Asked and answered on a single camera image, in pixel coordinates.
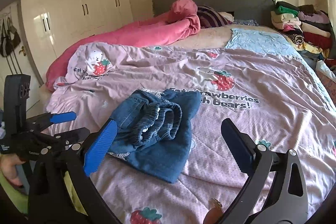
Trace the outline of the left hand red nails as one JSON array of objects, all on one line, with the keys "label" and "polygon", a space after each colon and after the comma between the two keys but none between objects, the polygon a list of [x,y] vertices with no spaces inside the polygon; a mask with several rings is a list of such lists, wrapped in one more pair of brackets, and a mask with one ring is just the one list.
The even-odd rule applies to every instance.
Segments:
[{"label": "left hand red nails", "polygon": [[1,172],[4,177],[15,186],[22,186],[22,182],[16,170],[17,165],[24,164],[25,161],[16,154],[1,155]]}]

